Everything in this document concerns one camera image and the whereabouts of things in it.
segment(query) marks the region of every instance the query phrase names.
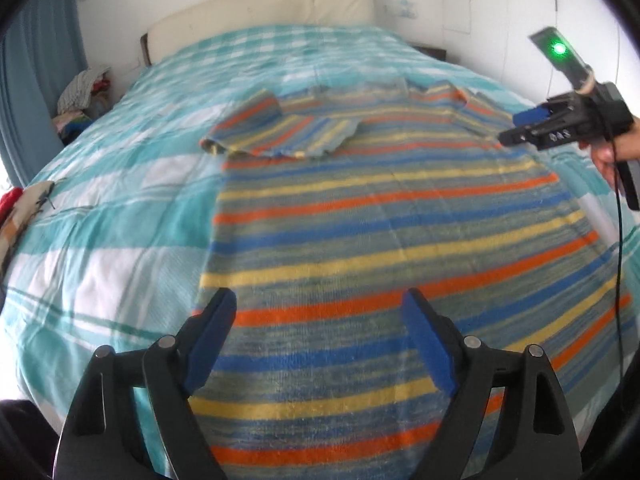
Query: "beige headboard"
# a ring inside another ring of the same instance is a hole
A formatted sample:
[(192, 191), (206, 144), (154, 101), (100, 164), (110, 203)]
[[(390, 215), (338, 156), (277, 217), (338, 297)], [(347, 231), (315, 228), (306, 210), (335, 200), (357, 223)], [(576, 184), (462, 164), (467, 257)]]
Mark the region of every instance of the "beige headboard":
[(167, 16), (141, 38), (145, 62), (231, 30), (260, 25), (373, 25), (373, 0), (207, 0)]

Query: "glowing green led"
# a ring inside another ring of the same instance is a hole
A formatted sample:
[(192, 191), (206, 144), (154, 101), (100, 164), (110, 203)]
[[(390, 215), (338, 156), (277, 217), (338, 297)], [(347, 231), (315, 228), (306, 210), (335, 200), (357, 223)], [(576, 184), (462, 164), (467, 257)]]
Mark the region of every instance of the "glowing green led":
[(551, 45), (551, 49), (554, 51), (556, 56), (564, 56), (564, 54), (566, 54), (566, 45), (564, 43), (554, 43)]

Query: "blue curtain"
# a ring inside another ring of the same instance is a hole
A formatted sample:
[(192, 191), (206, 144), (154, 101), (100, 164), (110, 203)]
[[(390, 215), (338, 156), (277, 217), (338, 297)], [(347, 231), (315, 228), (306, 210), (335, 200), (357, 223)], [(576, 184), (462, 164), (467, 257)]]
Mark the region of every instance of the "blue curtain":
[(85, 68), (76, 0), (30, 0), (0, 43), (0, 155), (14, 186), (62, 150), (51, 118)]

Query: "human hand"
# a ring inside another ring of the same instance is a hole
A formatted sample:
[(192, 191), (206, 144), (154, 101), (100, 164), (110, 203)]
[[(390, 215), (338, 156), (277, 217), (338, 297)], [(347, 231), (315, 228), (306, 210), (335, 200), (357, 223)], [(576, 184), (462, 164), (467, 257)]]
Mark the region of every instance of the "human hand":
[[(634, 117), (634, 124), (628, 133), (617, 136), (616, 156), (617, 160), (635, 160), (640, 158), (640, 120)], [(616, 169), (613, 165), (613, 148), (610, 142), (597, 142), (590, 144), (588, 142), (579, 142), (578, 146), (581, 150), (585, 150), (591, 146), (591, 160), (604, 180), (615, 188)]]

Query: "nightstand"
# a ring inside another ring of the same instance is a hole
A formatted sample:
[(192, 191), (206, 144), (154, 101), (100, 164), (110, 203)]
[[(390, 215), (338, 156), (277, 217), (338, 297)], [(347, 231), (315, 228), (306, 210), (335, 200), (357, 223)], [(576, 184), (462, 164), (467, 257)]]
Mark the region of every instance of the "nightstand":
[(410, 43), (410, 45), (418, 52), (423, 53), (425, 56), (433, 57), (439, 61), (447, 60), (447, 51), (443, 48), (436, 48), (434, 46), (429, 46), (422, 43)]

